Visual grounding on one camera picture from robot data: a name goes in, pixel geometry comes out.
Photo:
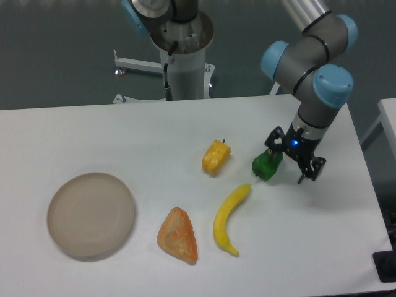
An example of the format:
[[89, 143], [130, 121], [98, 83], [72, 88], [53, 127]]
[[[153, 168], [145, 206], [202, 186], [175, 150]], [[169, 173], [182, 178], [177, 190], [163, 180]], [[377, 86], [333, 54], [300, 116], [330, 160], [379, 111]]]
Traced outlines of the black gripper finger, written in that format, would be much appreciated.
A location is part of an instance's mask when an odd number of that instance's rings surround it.
[[264, 144], [270, 152], [270, 157], [269, 157], [270, 161], [274, 161], [277, 158], [277, 155], [285, 151], [285, 145], [283, 144], [284, 138], [285, 138], [285, 133], [280, 126], [277, 126], [269, 134]]
[[315, 181], [322, 172], [322, 168], [326, 164], [327, 160], [323, 157], [312, 156], [311, 159], [298, 160], [298, 166], [301, 170], [301, 176], [299, 177], [298, 184], [301, 184], [303, 179], [309, 179]]

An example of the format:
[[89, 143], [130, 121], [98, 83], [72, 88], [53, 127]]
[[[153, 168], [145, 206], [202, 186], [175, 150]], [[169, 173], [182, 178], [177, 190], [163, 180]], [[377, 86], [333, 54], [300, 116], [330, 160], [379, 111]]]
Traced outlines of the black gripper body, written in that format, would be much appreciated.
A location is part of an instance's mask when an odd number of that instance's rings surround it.
[[291, 123], [283, 138], [284, 152], [301, 163], [324, 162], [323, 157], [315, 156], [316, 147], [324, 137], [324, 129], [309, 126], [303, 122]]

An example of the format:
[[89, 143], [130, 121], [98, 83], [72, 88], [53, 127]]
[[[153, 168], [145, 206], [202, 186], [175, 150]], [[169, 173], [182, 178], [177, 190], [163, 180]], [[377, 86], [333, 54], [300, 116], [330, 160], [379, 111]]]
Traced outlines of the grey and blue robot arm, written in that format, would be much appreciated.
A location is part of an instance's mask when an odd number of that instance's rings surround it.
[[[353, 78], [331, 60], [355, 44], [358, 28], [346, 15], [335, 15], [322, 1], [283, 1], [301, 30], [295, 44], [276, 41], [265, 51], [262, 72], [300, 102], [290, 127], [276, 127], [266, 150], [252, 163], [253, 173], [267, 181], [284, 156], [315, 180], [326, 163], [314, 152], [353, 90]], [[213, 40], [213, 23], [197, 1], [122, 1], [131, 27], [148, 33], [160, 52], [159, 71], [168, 101], [201, 99], [209, 92], [205, 51]]]

